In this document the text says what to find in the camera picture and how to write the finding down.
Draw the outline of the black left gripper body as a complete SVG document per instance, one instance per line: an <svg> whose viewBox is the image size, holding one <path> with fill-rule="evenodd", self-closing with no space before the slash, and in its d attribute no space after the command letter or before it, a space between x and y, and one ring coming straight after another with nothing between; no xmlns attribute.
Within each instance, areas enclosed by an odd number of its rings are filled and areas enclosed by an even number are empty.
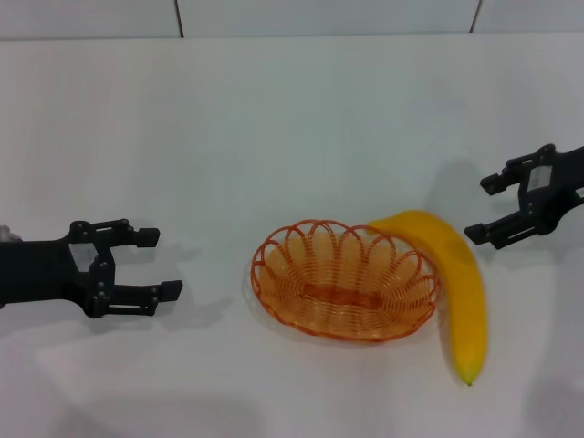
<svg viewBox="0 0 584 438"><path fill-rule="evenodd" d="M112 304L115 262L102 243L53 241L1 244L1 305L68 300L87 315L105 315Z"/></svg>

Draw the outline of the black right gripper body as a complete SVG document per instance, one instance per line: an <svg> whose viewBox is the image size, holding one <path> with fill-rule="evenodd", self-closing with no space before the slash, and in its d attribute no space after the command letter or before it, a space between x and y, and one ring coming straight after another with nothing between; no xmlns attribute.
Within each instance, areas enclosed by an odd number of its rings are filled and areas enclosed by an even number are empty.
<svg viewBox="0 0 584 438"><path fill-rule="evenodd" d="M545 145L521 158L519 210L530 224L558 224L583 205L583 148L559 152Z"/></svg>

